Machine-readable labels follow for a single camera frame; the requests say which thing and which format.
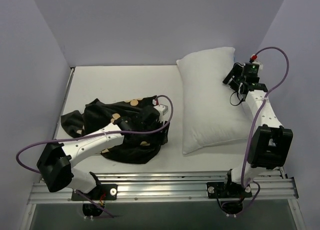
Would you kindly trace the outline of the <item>black floral pillowcase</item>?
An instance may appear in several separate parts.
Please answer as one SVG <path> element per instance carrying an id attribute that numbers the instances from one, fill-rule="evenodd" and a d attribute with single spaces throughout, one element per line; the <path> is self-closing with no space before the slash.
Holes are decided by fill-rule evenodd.
<path id="1" fill-rule="evenodd" d="M 60 123 L 71 138 L 62 149 L 76 166 L 85 159 L 103 157 L 128 164 L 145 164 L 168 142 L 170 121 L 164 120 L 166 105 L 152 96 L 111 104 L 99 99 L 85 106 L 84 112 L 69 112 Z"/>

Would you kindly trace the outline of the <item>white pillow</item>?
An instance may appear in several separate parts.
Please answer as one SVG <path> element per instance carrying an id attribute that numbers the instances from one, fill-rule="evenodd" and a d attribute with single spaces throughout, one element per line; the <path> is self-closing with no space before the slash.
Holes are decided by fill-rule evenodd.
<path id="1" fill-rule="evenodd" d="M 230 103 L 223 84 L 234 65 L 235 49 L 220 47 L 190 53 L 176 64 L 182 80 L 184 155 L 204 147 L 245 143 L 252 121 L 242 106 Z"/>

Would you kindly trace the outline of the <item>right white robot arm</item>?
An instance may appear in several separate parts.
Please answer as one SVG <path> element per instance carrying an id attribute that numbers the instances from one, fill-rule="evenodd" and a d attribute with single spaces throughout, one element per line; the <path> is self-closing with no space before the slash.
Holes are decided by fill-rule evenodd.
<path id="1" fill-rule="evenodd" d="M 253 117 L 244 160 L 228 171 L 222 190 L 227 196 L 244 191 L 248 184 L 266 170 L 282 167 L 286 161 L 293 132 L 280 123 L 269 101 L 268 89 L 259 82 L 259 64 L 235 63 L 223 80 L 246 103 Z"/>

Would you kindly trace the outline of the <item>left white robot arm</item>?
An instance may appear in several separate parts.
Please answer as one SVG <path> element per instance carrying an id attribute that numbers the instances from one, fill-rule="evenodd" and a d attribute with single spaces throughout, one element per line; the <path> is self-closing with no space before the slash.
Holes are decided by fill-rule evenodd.
<path id="1" fill-rule="evenodd" d="M 75 166 L 105 149 L 157 142 L 169 124 L 163 120 L 168 110 L 166 105 L 148 105 L 135 116 L 120 117 L 84 137 L 47 143 L 36 165 L 49 192 L 71 188 L 81 191 L 88 199 L 98 198 L 101 193 L 98 177 Z"/>

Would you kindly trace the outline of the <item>aluminium front rail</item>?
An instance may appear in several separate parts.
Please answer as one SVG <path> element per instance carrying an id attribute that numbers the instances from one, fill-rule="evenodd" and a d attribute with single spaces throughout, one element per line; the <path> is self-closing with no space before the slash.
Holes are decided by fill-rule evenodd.
<path id="1" fill-rule="evenodd" d="M 116 203 L 208 201 L 208 182 L 223 179 L 221 173 L 193 174 L 101 174 L 103 183 L 118 185 Z M 293 179 L 282 178 L 279 171 L 269 171 L 251 184 L 258 200 L 297 199 Z"/>

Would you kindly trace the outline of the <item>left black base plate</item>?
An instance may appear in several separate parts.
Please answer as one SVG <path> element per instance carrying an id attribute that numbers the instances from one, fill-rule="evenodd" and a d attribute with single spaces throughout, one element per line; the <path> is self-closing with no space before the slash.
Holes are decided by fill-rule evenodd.
<path id="1" fill-rule="evenodd" d="M 76 184 L 73 187 L 71 195 L 72 201 L 84 201 L 83 196 L 76 193 L 76 190 L 80 191 L 87 198 L 99 201 L 99 200 L 116 200 L 118 185 L 117 184 Z"/>

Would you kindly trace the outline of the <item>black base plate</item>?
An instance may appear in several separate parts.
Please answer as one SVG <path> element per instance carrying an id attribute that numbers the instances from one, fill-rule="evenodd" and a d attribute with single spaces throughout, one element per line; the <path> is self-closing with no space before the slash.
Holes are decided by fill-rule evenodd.
<path id="1" fill-rule="evenodd" d="M 99 201 L 99 200 L 116 200 L 118 185 L 117 184 L 76 184 L 73 187 L 71 195 L 72 201 L 84 201 L 83 196 L 76 193 L 76 190 L 80 191 L 87 198 Z"/>
<path id="2" fill-rule="evenodd" d="M 249 185 L 247 188 L 242 188 L 240 184 L 232 182 L 225 186 L 222 181 L 207 182 L 206 185 L 208 198 L 247 198 L 253 196 Z"/>

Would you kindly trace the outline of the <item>left aluminium side rail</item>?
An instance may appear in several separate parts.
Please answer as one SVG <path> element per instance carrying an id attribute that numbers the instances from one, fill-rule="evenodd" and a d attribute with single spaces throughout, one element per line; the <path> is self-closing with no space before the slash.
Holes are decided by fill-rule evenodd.
<path id="1" fill-rule="evenodd" d="M 53 139 L 56 138 L 56 136 L 58 134 L 58 131 L 59 131 L 61 116 L 62 116 L 62 113 L 63 113 L 64 108 L 65 108 L 65 104 L 66 104 L 66 101 L 67 101 L 67 98 L 68 98 L 68 94 L 69 94 L 69 91 L 70 91 L 70 87 L 71 87 L 71 83 L 72 83 L 72 80 L 73 80 L 74 73 L 75 73 L 75 67 L 72 67 L 70 69 L 70 75 L 69 75 L 69 78 L 68 78 L 68 81 L 67 81 L 67 84 L 66 84 L 62 105 L 61 105 L 60 112 L 59 112 L 59 115 L 58 115 L 58 118 L 57 118 L 57 121 L 56 121 L 54 134 L 53 134 Z"/>

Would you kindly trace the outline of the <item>aluminium side rail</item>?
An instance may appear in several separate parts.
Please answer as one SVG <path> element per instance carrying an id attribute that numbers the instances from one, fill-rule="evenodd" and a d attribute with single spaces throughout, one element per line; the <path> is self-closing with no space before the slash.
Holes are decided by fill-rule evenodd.
<path id="1" fill-rule="evenodd" d="M 74 73 L 75 73 L 75 67 L 72 67 L 70 69 L 70 75 L 69 75 L 69 78 L 68 78 L 68 81 L 67 81 L 67 84 L 66 84 L 62 105 L 61 105 L 60 112 L 59 112 L 59 115 L 58 115 L 58 118 L 57 118 L 57 121 L 56 121 L 54 134 L 53 134 L 53 139 L 56 138 L 56 136 L 58 134 L 58 131 L 59 131 L 61 116 L 62 116 L 62 113 L 63 113 L 64 108 L 65 108 L 65 104 L 66 104 L 66 101 L 67 101 L 67 98 L 68 98 L 68 94 L 69 94 L 69 91 L 70 91 L 70 87 L 71 87 L 71 83 L 72 83 L 72 80 L 73 80 Z"/>
<path id="2" fill-rule="evenodd" d="M 281 174 L 282 178 L 283 178 L 283 179 L 288 179 L 288 176 L 287 176 L 287 174 L 285 173 L 284 168 L 283 168 L 283 167 L 279 167 L 278 169 L 279 169 L 279 171 L 280 171 L 280 174 Z"/>

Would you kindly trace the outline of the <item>right aluminium side rail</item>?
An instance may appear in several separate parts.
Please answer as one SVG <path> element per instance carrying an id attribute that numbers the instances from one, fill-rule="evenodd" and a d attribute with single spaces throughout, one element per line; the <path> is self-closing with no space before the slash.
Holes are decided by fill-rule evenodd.
<path id="1" fill-rule="evenodd" d="M 280 174 L 281 174 L 282 178 L 283 178 L 283 179 L 288 179 L 288 176 L 287 176 L 287 174 L 285 173 L 284 168 L 283 168 L 283 167 L 279 167 L 278 169 L 279 169 L 279 171 L 280 171 Z"/>

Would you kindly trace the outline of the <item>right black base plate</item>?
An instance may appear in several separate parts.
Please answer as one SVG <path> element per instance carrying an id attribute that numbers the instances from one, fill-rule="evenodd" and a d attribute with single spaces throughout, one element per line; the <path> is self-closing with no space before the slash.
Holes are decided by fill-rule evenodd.
<path id="1" fill-rule="evenodd" d="M 253 196 L 249 185 L 247 188 L 242 188 L 240 184 L 232 182 L 225 186 L 222 181 L 207 182 L 206 185 L 208 198 L 247 198 Z"/>

